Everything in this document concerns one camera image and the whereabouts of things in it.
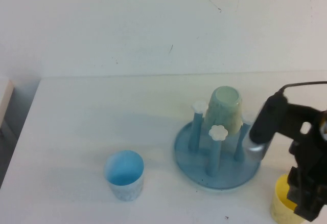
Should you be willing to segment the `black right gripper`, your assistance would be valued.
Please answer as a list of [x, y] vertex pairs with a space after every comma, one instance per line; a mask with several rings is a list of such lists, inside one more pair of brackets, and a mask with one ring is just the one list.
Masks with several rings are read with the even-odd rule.
[[297, 163], [288, 174], [287, 199], [296, 204], [294, 214], [312, 222], [326, 205], [326, 111], [291, 104], [287, 125]]

